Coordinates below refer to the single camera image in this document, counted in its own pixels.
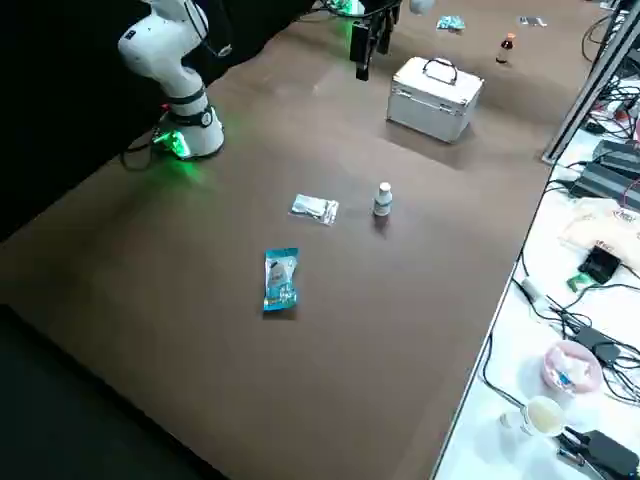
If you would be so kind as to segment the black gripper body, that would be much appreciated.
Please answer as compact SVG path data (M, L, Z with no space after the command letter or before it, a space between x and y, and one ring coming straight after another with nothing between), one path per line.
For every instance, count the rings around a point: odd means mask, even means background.
M388 15L397 23L400 12L400 0L362 0L364 13L362 18L369 21L379 15Z

